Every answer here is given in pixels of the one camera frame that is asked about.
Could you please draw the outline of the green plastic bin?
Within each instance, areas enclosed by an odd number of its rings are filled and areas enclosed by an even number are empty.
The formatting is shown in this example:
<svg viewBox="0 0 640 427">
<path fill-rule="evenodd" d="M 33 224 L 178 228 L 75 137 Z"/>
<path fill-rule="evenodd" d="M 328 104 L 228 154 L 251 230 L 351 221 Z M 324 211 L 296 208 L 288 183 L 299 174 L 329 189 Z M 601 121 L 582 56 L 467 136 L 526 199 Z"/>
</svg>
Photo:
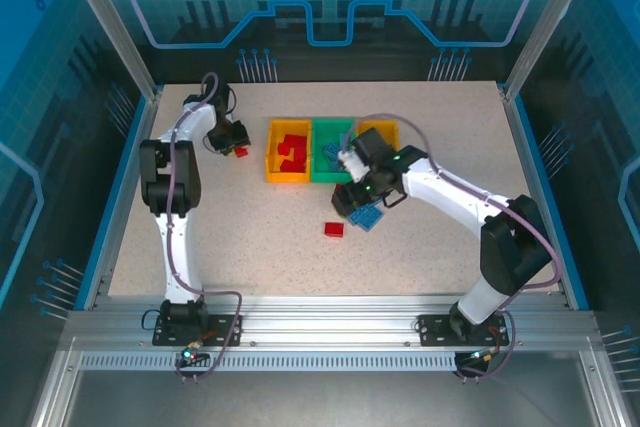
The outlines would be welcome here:
<svg viewBox="0 0 640 427">
<path fill-rule="evenodd" d="M 349 173 L 333 173 L 323 153 L 328 143 L 339 145 L 339 135 L 348 133 L 353 125 L 351 118 L 317 118 L 311 130 L 311 181 L 315 183 L 343 184 L 351 180 Z"/>
</svg>

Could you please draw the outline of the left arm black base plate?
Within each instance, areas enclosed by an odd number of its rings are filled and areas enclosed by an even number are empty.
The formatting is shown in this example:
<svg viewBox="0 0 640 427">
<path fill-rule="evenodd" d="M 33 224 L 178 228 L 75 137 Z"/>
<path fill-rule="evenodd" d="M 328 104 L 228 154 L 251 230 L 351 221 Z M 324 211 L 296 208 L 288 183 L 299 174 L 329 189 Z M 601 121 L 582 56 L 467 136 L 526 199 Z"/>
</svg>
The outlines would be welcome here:
<svg viewBox="0 0 640 427">
<path fill-rule="evenodd" d="M 186 347 L 200 342 L 207 347 L 221 347 L 230 332 L 232 315 L 209 315 L 207 320 L 175 321 L 158 316 L 152 330 L 152 345 Z"/>
</svg>

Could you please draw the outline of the yellow plastic bin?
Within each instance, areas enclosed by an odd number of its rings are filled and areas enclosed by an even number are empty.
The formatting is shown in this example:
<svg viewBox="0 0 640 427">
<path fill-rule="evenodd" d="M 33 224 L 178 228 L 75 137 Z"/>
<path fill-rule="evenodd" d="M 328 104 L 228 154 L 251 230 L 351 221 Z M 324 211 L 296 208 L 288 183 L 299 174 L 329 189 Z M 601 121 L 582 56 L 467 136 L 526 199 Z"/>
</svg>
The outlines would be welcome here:
<svg viewBox="0 0 640 427">
<path fill-rule="evenodd" d="M 400 149 L 400 136 L 398 123 L 395 120 L 373 119 L 366 120 L 356 128 L 356 135 L 359 136 L 367 130 L 374 128 L 383 140 L 392 146 L 396 151 Z"/>
<path fill-rule="evenodd" d="M 312 122 L 304 118 L 276 118 L 269 123 L 267 144 L 265 153 L 266 180 L 271 183 L 308 183 L 311 169 L 311 130 Z M 307 137 L 307 161 L 304 172 L 284 173 L 280 171 L 280 164 L 284 159 L 293 160 L 294 153 L 290 157 L 282 157 L 277 152 L 278 144 L 287 134 Z"/>
</svg>

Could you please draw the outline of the steel bottom plate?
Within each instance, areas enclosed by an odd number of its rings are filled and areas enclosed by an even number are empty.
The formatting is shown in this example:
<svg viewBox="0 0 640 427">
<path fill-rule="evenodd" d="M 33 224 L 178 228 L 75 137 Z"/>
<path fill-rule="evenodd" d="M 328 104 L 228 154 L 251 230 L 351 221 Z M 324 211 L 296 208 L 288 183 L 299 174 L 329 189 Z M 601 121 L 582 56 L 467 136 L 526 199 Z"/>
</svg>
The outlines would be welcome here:
<svg viewBox="0 0 640 427">
<path fill-rule="evenodd" d="M 82 374 L 65 427 L 597 427 L 576 368 L 512 364 L 499 380 L 448 373 Z"/>
</svg>

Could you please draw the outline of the wide aluminium base rail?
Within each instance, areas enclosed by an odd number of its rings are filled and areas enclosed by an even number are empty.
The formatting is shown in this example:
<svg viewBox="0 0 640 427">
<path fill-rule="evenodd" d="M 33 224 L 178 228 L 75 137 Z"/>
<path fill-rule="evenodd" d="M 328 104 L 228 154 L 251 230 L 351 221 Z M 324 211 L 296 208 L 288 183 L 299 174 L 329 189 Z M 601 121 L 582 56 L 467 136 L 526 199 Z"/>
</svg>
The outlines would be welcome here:
<svg viewBox="0 0 640 427">
<path fill-rule="evenodd" d="M 456 295 L 247 296 L 242 351 L 396 351 L 420 347 L 414 321 L 445 314 Z M 151 296 L 101 296 L 88 311 L 69 313 L 59 347 L 78 351 L 147 351 L 151 334 L 144 311 L 159 307 Z M 519 296 L 508 308 L 515 320 L 517 352 L 601 349 L 595 315 L 571 310 L 558 292 Z"/>
</svg>

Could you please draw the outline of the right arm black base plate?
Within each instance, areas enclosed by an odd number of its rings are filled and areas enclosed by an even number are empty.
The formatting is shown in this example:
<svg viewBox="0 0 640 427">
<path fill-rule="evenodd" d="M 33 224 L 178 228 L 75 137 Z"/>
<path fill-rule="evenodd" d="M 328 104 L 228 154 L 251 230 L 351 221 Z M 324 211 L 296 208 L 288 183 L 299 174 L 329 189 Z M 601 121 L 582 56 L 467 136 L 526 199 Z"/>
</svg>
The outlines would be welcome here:
<svg viewBox="0 0 640 427">
<path fill-rule="evenodd" d="M 510 345 L 503 316 L 492 315 L 479 325 L 454 322 L 448 314 L 419 315 L 415 330 L 422 347 L 490 347 Z"/>
</svg>

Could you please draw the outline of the aluminium side rail blue edge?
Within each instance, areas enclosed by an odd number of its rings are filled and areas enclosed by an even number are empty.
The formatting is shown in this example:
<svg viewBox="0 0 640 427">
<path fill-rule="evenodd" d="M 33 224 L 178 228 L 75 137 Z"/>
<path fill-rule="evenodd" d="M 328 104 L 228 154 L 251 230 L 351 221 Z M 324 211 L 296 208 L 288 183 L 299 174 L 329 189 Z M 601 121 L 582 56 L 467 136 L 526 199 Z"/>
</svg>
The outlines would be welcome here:
<svg viewBox="0 0 640 427">
<path fill-rule="evenodd" d="M 539 206 L 549 240 L 562 262 L 562 290 L 572 309 L 587 311 L 590 305 L 526 109 L 519 96 L 514 99 L 507 96 L 504 83 L 497 86 L 531 196 Z"/>
<path fill-rule="evenodd" d="M 103 275 L 116 265 L 139 179 L 139 144 L 151 133 L 161 95 L 142 97 L 136 107 L 73 311 L 93 309 Z"/>
</svg>

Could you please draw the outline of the aluminium frame post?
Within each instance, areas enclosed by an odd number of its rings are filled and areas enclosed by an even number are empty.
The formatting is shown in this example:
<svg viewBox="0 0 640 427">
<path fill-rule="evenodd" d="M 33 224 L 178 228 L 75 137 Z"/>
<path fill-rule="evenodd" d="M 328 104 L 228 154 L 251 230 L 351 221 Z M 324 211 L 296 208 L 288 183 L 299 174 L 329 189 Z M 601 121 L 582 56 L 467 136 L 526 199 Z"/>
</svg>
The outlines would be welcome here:
<svg viewBox="0 0 640 427">
<path fill-rule="evenodd" d="M 503 87 L 504 104 L 514 103 L 573 0 L 548 0 Z"/>
<path fill-rule="evenodd" d="M 155 101 L 157 87 L 112 0 L 86 0 L 141 95 Z"/>
</svg>

